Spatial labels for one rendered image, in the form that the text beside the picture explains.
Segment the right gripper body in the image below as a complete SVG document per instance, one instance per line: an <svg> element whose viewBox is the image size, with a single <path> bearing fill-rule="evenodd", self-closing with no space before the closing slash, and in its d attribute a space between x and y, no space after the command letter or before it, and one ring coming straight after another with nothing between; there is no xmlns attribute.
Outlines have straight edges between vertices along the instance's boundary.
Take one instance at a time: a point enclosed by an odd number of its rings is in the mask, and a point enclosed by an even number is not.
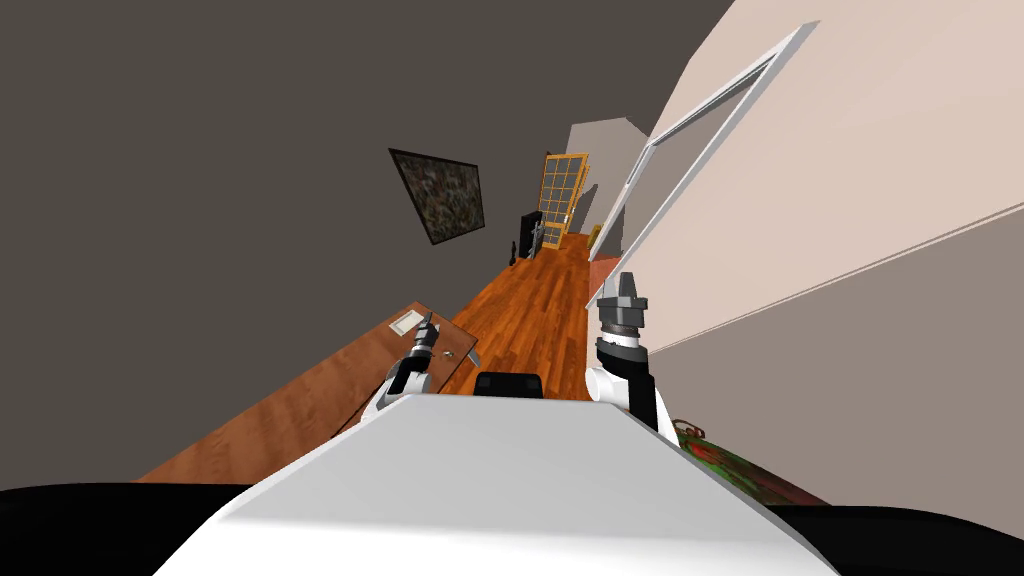
<svg viewBox="0 0 1024 576"><path fill-rule="evenodd" d="M602 325L644 328L648 299L644 297L604 297L597 300Z"/></svg>

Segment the yellow framed glass door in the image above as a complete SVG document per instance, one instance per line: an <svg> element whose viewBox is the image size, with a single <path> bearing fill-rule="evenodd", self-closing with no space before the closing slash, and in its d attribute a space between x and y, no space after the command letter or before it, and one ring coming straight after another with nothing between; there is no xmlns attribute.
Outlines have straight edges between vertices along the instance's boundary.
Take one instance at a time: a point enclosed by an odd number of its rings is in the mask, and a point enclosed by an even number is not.
<svg viewBox="0 0 1024 576"><path fill-rule="evenodd" d="M588 154L545 157L538 209L542 213L541 245L559 249L568 233L589 170Z"/></svg>

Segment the brown wooden table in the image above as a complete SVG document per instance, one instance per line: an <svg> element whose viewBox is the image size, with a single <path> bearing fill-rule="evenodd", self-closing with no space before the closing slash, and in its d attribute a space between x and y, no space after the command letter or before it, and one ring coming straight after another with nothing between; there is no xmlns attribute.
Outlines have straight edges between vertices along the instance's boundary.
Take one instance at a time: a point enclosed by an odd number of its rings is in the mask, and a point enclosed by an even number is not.
<svg viewBox="0 0 1024 576"><path fill-rule="evenodd" d="M409 310L436 324L429 389L439 390L476 337L414 302L141 479L143 483L255 484L356 422L391 367L414 346L390 324Z"/></svg>

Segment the dark framed wall picture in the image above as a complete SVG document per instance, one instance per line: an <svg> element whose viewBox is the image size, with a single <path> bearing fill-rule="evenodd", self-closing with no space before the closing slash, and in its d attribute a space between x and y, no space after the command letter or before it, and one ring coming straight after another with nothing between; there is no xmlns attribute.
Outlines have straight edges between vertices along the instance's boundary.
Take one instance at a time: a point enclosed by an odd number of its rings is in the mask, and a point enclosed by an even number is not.
<svg viewBox="0 0 1024 576"><path fill-rule="evenodd" d="M477 165L393 148L389 153L431 244L485 227Z"/></svg>

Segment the red and green rug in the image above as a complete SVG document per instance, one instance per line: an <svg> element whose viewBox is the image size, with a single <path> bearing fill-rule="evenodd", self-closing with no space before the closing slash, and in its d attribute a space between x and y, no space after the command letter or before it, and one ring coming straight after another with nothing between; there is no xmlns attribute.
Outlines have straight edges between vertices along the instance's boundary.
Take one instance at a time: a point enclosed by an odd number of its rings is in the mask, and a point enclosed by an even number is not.
<svg viewBox="0 0 1024 576"><path fill-rule="evenodd" d="M827 502L706 439L705 430L673 419L682 450L764 505L825 506Z"/></svg>

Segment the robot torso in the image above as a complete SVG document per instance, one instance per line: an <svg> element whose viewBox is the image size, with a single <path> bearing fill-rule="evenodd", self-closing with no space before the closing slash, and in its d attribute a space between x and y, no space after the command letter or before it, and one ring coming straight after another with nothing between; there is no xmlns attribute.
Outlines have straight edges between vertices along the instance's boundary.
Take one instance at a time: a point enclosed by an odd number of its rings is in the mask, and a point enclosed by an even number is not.
<svg viewBox="0 0 1024 576"><path fill-rule="evenodd" d="M230 500L155 576L838 576L607 403L418 394Z"/></svg>

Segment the black cabinet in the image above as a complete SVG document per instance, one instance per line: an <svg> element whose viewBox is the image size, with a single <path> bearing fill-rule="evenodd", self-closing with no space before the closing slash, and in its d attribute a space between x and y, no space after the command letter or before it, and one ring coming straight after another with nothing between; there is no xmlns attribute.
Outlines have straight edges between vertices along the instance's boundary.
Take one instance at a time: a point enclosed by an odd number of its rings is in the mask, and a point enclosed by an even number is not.
<svg viewBox="0 0 1024 576"><path fill-rule="evenodd" d="M536 257L543 242L543 216L544 213L542 211L536 210L521 217L518 247L519 258L534 259Z"/></svg>

